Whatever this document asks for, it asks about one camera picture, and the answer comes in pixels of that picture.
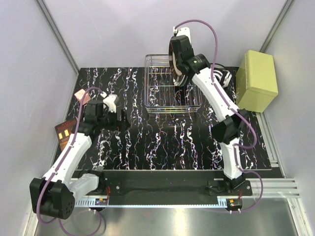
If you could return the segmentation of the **beige brown rimmed plate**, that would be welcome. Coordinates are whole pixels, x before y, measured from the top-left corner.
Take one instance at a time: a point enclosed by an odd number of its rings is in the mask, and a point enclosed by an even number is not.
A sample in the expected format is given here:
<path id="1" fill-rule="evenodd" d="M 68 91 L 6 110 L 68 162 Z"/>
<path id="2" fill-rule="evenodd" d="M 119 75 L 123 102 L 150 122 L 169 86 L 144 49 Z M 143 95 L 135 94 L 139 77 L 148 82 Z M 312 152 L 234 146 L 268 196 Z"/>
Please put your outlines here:
<path id="1" fill-rule="evenodd" d="M 190 46 L 189 38 L 184 35 L 174 36 L 169 42 L 169 65 L 174 86 L 182 87 L 186 83 L 189 67 L 184 63 L 183 54 Z"/>

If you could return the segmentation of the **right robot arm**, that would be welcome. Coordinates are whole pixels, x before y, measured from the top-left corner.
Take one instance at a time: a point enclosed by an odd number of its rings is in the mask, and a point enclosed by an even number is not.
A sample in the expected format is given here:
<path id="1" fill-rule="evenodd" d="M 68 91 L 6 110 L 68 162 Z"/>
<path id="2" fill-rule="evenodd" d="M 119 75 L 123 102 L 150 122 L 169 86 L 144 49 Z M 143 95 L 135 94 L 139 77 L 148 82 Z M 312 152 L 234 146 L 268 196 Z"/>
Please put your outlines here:
<path id="1" fill-rule="evenodd" d="M 232 102 L 214 77 L 213 65 L 205 56 L 194 54 L 188 36 L 173 36 L 169 42 L 168 54 L 173 84 L 181 87 L 187 81 L 192 81 L 203 92 L 215 112 L 218 123 L 211 128 L 211 133 L 219 143 L 223 157 L 223 181 L 218 189 L 234 195 L 245 182 L 240 166 L 239 141 L 241 129 L 248 124 L 248 112 Z"/>

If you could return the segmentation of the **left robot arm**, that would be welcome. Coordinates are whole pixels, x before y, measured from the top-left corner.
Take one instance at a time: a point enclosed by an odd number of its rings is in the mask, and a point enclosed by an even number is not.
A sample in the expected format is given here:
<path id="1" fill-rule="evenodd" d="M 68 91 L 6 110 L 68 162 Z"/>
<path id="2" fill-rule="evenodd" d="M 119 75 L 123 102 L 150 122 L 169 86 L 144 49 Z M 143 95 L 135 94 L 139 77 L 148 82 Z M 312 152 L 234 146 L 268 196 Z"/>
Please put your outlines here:
<path id="1" fill-rule="evenodd" d="M 33 212 L 58 219 L 67 219 L 75 203 L 90 192 L 97 195 L 106 190 L 102 171 L 87 170 L 76 181 L 71 178 L 87 150 L 103 130 L 123 132 L 130 127 L 125 110 L 121 115 L 100 100 L 89 101 L 81 111 L 66 147 L 42 178 L 30 182 Z"/>

